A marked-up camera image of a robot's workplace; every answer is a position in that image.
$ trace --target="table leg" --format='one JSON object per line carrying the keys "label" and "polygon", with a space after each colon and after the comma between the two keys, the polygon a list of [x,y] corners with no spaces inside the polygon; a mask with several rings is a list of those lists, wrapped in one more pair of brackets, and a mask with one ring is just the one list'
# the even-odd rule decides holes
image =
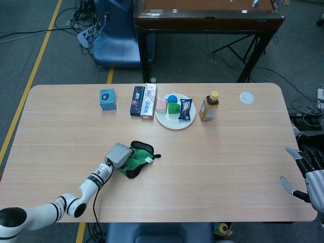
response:
{"label": "table leg", "polygon": [[275,32],[266,32],[264,34],[259,35],[260,40],[256,45],[254,51],[252,52],[251,57],[248,59],[247,64],[245,65],[242,73],[240,74],[239,78],[237,79],[237,83],[245,83],[252,72],[254,66],[257,64],[259,58],[261,57],[262,53],[268,46],[269,42],[271,41]]}
{"label": "table leg", "polygon": [[138,49],[140,52],[143,83],[150,82],[150,70],[148,65],[147,34],[141,31],[137,32]]}

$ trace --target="yellow floor line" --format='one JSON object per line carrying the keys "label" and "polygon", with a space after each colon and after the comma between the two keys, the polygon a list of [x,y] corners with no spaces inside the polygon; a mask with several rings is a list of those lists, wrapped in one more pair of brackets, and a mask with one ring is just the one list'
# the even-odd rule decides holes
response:
{"label": "yellow floor line", "polygon": [[77,230],[77,236],[75,243],[82,243],[83,236],[85,234],[86,223],[79,223],[79,229]]}
{"label": "yellow floor line", "polygon": [[[53,17],[52,17],[52,20],[51,20],[51,23],[50,23],[50,26],[49,26],[49,29],[53,29],[54,21],[55,21],[55,18],[57,16],[58,12],[59,12],[61,4],[62,4],[62,0],[58,0],[55,11],[54,11],[54,14],[53,14]],[[2,161],[4,159],[4,157],[5,157],[5,153],[6,153],[7,149],[8,149],[9,142],[11,140],[11,137],[12,137],[13,133],[14,133],[14,130],[15,130],[15,127],[17,125],[17,122],[18,122],[20,113],[22,111],[22,108],[24,107],[24,104],[26,102],[28,92],[30,90],[32,82],[34,81],[37,69],[38,69],[39,64],[41,62],[41,59],[43,57],[43,54],[44,54],[47,42],[49,41],[50,35],[51,35],[51,31],[47,31],[47,33],[45,35],[45,38],[44,38],[44,41],[43,41],[43,44],[42,44],[42,47],[40,48],[39,54],[38,54],[36,62],[34,64],[34,68],[32,69],[32,72],[30,74],[29,80],[28,80],[27,85],[25,87],[24,93],[23,93],[23,95],[22,95],[22,97],[20,99],[18,108],[16,110],[14,118],[12,119],[12,122],[10,124],[9,130],[8,130],[6,138],[5,138],[5,141],[4,141],[4,143],[2,145],[2,148],[0,150],[0,165],[1,165],[1,163],[2,163]]]}
{"label": "yellow floor line", "polygon": [[108,78],[107,78],[107,84],[111,84],[112,83],[113,70],[114,70],[113,67],[111,67],[109,69],[109,74],[108,74]]}

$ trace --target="green block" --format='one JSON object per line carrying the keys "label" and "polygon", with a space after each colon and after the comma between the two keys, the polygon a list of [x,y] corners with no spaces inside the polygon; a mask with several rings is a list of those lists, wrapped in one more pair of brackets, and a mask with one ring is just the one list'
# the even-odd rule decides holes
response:
{"label": "green block", "polygon": [[177,103],[169,103],[168,104],[168,112],[169,114],[177,114],[180,112],[180,105]]}

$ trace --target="green glove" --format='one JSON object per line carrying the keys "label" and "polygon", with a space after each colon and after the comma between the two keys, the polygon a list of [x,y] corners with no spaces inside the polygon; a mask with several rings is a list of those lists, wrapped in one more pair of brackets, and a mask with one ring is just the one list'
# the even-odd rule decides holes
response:
{"label": "green glove", "polygon": [[130,157],[118,169],[128,178],[137,177],[141,169],[152,163],[155,158],[160,158],[160,154],[154,155],[154,148],[146,143],[140,141],[131,142],[130,148],[133,150]]}

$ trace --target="pink sponge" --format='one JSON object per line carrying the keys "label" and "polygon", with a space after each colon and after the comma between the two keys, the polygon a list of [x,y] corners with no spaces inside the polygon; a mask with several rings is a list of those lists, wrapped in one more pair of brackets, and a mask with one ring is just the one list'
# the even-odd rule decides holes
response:
{"label": "pink sponge", "polygon": [[165,98],[158,97],[156,101],[155,110],[158,112],[166,113],[168,106],[168,100]]}

